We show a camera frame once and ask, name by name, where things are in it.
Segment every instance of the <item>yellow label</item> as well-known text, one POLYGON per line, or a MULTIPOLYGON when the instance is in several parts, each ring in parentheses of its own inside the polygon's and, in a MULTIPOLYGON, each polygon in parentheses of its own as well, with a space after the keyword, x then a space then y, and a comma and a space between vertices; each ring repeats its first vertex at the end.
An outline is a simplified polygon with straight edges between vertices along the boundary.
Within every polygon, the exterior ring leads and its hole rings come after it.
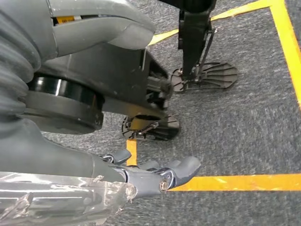
POLYGON ((74 21, 74 16, 60 16, 57 17, 57 20, 59 22, 59 24, 68 23, 74 21))

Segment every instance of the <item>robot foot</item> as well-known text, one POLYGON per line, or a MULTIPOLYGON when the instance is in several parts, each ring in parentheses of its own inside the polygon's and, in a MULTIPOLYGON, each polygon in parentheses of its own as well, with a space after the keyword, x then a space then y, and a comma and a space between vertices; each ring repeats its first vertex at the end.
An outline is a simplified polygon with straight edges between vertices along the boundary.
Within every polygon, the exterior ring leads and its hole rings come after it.
POLYGON ((201 70, 195 67, 192 73, 194 80, 186 80, 181 69, 175 70, 171 75, 174 92, 184 92, 193 89, 226 89, 238 79, 238 70, 228 63, 205 63, 201 70))
POLYGON ((126 117, 121 128, 122 135, 126 139, 142 140, 170 140, 177 136, 179 130, 180 123, 172 115, 153 122, 126 117))

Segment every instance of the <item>clear plastic wrap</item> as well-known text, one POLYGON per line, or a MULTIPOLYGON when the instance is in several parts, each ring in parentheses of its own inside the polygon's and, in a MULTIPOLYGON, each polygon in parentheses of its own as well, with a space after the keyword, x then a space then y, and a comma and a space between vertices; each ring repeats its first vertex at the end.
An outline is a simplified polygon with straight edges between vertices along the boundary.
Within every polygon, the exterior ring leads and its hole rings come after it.
POLYGON ((0 226, 103 224, 136 195, 134 185, 0 172, 0 226))

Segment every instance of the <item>gray robot arm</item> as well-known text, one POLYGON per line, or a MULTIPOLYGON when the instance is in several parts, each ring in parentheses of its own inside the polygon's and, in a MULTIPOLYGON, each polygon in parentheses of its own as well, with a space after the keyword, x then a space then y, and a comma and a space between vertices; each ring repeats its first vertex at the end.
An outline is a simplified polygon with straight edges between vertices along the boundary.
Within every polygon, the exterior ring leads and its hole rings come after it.
POLYGON ((20 117, 26 83, 42 62, 103 42, 145 48, 154 32, 147 18, 123 0, 2 0, 0 226, 106 219, 129 199, 161 194, 193 177, 200 167, 195 158, 164 168, 124 167, 119 164, 128 153, 97 156, 62 147, 20 117))

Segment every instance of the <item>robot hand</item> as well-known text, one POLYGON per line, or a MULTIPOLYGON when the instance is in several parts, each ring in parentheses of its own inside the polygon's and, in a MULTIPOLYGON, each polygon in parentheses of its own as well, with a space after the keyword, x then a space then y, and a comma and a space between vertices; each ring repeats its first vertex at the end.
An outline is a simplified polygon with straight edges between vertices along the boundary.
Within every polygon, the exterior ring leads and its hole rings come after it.
POLYGON ((162 194, 186 184, 195 176, 201 167, 198 159, 192 156, 181 161, 173 161, 165 167, 159 167, 156 161, 148 161, 138 166, 120 166, 131 156, 129 151, 124 149, 116 154, 104 154, 100 157, 115 164, 113 169, 121 174, 125 182, 135 186, 135 198, 162 194))

